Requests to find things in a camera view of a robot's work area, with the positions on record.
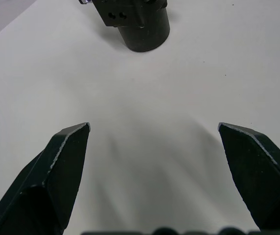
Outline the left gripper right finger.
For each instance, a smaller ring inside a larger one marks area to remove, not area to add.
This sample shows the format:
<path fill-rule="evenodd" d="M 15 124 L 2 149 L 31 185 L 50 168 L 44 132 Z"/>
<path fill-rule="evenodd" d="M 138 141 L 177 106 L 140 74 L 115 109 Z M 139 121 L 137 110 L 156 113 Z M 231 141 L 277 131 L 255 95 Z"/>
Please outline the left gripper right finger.
<path fill-rule="evenodd" d="M 221 122 L 218 131 L 235 186 L 263 233 L 280 234 L 280 149 L 265 134 Z"/>

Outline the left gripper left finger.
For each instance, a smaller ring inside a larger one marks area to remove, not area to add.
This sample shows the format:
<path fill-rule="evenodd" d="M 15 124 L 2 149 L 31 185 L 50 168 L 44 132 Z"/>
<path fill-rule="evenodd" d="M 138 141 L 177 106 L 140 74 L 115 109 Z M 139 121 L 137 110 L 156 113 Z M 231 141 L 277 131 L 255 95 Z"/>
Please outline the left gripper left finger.
<path fill-rule="evenodd" d="M 62 129 L 0 200 L 0 235 L 61 235 L 82 178 L 90 124 Z"/>

